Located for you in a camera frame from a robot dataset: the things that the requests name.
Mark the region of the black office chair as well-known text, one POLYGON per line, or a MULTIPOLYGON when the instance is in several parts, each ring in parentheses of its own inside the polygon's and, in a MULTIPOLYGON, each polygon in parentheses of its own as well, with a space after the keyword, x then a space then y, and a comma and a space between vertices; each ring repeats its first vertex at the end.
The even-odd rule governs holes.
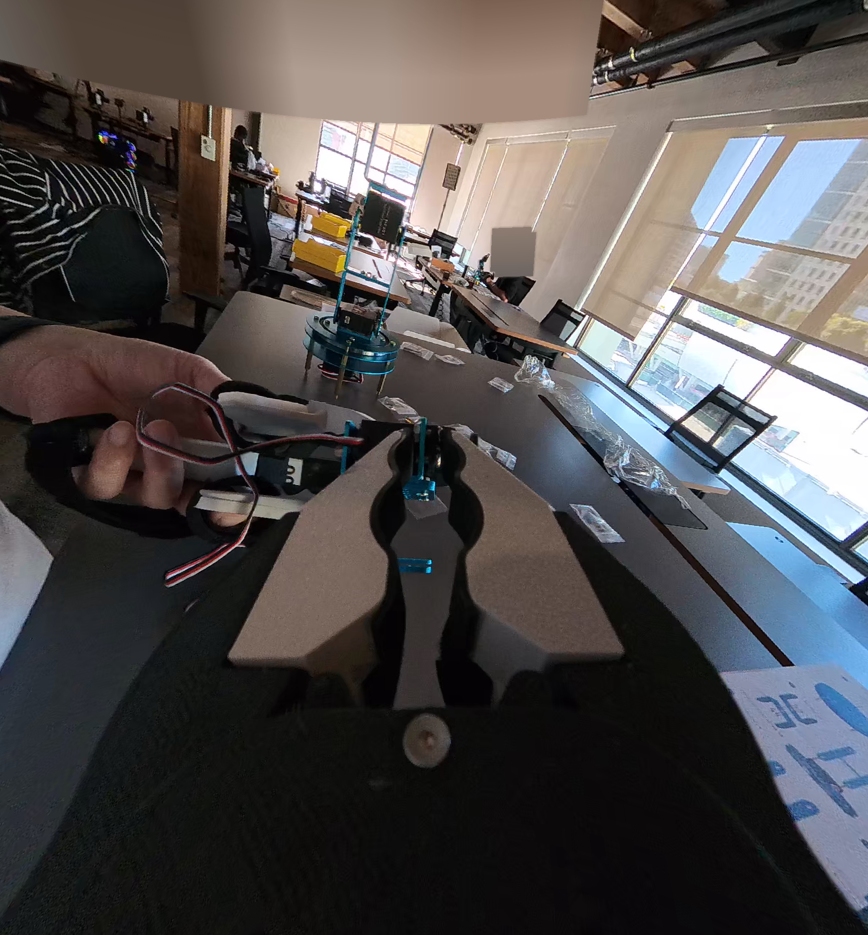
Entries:
POLYGON ((66 263, 38 278, 31 312, 64 324, 121 331, 161 323, 168 300, 164 253, 131 208, 104 206, 82 228, 66 263))
POLYGON ((288 270, 271 263, 273 242, 264 207, 264 193, 259 186, 246 186, 240 196, 241 219, 228 221, 226 245, 234 268, 242 274, 242 289, 269 298, 279 298, 288 284, 288 270))

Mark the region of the black ceiling pipes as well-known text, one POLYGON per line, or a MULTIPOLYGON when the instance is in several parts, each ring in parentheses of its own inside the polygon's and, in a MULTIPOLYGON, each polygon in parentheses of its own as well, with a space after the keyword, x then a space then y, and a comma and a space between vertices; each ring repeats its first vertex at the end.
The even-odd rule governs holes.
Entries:
POLYGON ((623 51, 599 53, 592 89, 603 97, 764 64, 794 64, 815 53, 868 43, 868 30, 818 40, 820 29, 859 18, 868 20, 868 1, 736 2, 623 51))

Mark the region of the beige roller blind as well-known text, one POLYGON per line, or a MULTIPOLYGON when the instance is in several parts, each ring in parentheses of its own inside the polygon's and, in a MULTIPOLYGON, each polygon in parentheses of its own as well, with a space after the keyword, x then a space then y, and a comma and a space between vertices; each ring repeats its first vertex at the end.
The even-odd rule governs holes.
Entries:
POLYGON ((458 229, 471 269, 492 256, 495 228, 528 227, 536 236, 532 278, 543 281, 574 222, 609 143, 610 130, 579 128, 493 137, 476 170, 458 229))

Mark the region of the large office window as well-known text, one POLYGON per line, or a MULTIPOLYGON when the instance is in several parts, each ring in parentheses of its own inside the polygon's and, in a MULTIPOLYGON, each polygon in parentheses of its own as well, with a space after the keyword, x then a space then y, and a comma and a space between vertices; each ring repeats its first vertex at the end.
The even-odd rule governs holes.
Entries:
POLYGON ((669 132, 581 304, 669 421, 716 386, 771 415, 733 471, 868 571, 868 118, 669 132))

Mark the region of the wooden pillar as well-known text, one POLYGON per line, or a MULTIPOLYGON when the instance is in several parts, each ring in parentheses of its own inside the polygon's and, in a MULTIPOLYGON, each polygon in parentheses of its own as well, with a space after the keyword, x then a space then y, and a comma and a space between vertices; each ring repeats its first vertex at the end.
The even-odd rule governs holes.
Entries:
POLYGON ((179 101, 178 216, 183 293, 217 298, 225 250, 231 110, 179 101))

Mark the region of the person's left hand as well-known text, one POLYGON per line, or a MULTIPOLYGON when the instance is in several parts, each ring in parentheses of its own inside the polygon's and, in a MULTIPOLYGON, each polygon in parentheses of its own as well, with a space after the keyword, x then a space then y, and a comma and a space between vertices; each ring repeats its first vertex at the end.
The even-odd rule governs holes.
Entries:
POLYGON ((93 446, 89 464, 74 470, 81 493, 91 500, 125 501, 185 513, 195 485, 184 464, 145 450, 136 438, 136 415, 151 412, 153 438, 180 447, 181 435, 214 439, 206 410, 195 400, 167 393, 179 382, 210 394, 227 376, 205 358, 163 345, 63 325, 44 325, 0 347, 0 407, 35 424, 91 414, 113 415, 114 424, 93 446))

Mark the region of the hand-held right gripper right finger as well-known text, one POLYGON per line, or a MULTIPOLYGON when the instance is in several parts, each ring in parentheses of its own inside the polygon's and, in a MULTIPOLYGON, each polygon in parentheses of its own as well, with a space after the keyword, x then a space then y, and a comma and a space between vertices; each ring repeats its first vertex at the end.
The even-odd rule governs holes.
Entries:
POLYGON ((438 680, 449 706, 498 702, 521 673, 616 662, 625 649, 551 505, 456 431, 441 433, 461 542, 438 680))

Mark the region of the dark grey desk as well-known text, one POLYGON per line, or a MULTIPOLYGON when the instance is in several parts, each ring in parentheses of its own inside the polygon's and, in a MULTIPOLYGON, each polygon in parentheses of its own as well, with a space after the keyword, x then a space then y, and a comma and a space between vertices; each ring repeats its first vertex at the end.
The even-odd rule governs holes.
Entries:
POLYGON ((300 511, 167 580, 53 566, 0 671, 0 933, 809 933, 719 674, 556 511, 625 649, 411 715, 228 654, 300 511))

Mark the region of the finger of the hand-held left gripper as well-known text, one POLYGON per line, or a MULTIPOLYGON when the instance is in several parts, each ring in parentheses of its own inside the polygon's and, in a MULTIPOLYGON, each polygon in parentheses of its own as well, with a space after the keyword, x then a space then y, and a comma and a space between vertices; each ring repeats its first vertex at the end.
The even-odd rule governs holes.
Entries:
POLYGON ((241 450, 274 438, 327 436, 257 450, 257 469, 339 469, 343 455, 357 461, 368 451, 357 430, 363 415, 320 401, 277 398, 252 392, 223 392, 218 398, 241 450))
POLYGON ((246 518, 281 518, 300 511, 341 473, 343 451, 259 453, 243 456, 246 472, 258 491, 253 498, 240 474, 206 481, 193 508, 246 518))

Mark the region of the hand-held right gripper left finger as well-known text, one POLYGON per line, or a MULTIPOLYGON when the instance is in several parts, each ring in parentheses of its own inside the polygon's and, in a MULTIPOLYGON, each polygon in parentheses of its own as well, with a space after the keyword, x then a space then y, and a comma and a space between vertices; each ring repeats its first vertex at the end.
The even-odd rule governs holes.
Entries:
POLYGON ((406 632, 393 540, 411 454, 396 429, 301 509, 231 664, 336 675, 366 705, 393 704, 406 632))

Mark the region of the wooden table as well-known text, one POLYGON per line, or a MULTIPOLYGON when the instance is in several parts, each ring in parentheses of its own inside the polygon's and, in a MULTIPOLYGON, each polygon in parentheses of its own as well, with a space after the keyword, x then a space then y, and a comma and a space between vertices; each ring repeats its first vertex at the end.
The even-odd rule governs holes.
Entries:
POLYGON ((289 265, 292 270, 303 272, 308 278, 323 283, 334 298, 342 294, 344 301, 354 298, 374 299, 390 309, 397 303, 406 306, 410 304, 406 287, 395 265, 362 250, 345 251, 347 266, 339 274, 330 273, 308 263, 295 263, 292 259, 292 249, 289 265))
POLYGON ((507 337, 530 348, 542 348, 553 355, 577 358, 579 352, 563 339, 532 318, 527 312, 502 302, 489 293, 473 290, 455 283, 447 283, 450 292, 457 296, 472 315, 481 323, 485 332, 492 337, 507 337))

